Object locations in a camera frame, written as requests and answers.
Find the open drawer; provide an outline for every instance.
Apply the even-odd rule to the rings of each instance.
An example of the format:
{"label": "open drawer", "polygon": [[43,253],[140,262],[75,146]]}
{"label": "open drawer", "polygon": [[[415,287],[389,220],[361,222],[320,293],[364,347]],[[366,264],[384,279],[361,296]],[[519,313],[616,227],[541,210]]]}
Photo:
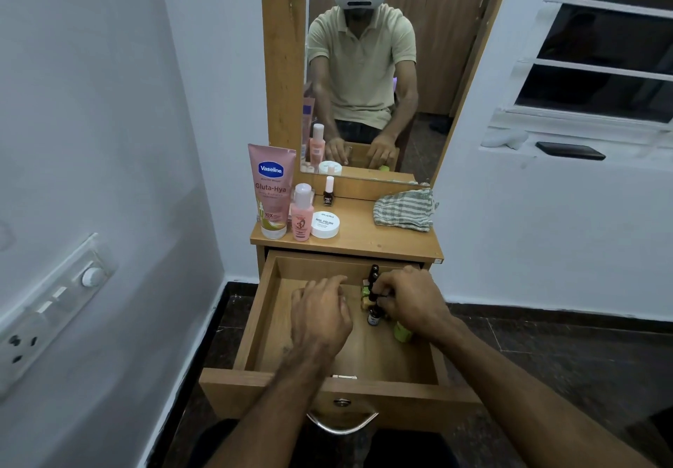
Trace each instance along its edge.
{"label": "open drawer", "polygon": [[291,348],[290,296],[308,280],[345,275],[342,284],[353,318],[353,332],[337,355],[309,417],[335,434],[353,432],[376,415],[379,427],[446,431],[481,407],[474,391],[454,386],[444,357],[424,339],[401,344],[392,321],[367,324],[361,310],[362,281],[372,264],[381,272],[403,263],[341,256],[270,251],[248,317],[233,370],[208,369],[199,380],[220,418],[241,418],[273,378]]}

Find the green striped cloth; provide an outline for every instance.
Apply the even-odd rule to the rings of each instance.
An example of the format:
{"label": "green striped cloth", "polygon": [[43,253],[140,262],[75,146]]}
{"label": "green striped cloth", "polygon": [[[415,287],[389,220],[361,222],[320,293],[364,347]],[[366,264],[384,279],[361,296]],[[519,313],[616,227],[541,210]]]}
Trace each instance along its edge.
{"label": "green striped cloth", "polygon": [[374,223],[415,229],[427,233],[432,227],[430,215],[435,211],[432,188],[410,190],[381,197],[374,204]]}

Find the window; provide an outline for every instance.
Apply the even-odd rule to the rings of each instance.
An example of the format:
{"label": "window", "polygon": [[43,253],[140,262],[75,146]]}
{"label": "window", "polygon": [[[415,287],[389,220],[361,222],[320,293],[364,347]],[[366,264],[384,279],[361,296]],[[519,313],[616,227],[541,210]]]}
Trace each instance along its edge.
{"label": "window", "polygon": [[673,0],[545,0],[502,110],[673,130]]}

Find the collar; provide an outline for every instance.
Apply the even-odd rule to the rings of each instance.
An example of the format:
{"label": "collar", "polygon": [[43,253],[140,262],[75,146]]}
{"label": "collar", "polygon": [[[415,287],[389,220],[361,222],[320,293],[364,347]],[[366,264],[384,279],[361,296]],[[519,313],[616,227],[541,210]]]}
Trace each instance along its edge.
{"label": "collar", "polygon": [[[383,5],[380,5],[374,10],[374,16],[372,17],[372,21],[369,22],[369,26],[365,30],[378,29],[382,9]],[[348,26],[346,25],[346,14],[344,13],[343,8],[339,7],[339,32],[344,33],[347,30]]]}

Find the black phone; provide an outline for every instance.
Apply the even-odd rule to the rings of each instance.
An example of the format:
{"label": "black phone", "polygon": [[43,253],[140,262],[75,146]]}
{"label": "black phone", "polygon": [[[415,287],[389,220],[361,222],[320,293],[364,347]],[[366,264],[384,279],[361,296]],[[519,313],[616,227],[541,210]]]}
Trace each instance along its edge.
{"label": "black phone", "polygon": [[553,157],[582,158],[583,160],[605,160],[605,155],[589,146],[559,144],[557,142],[536,142],[535,145]]}

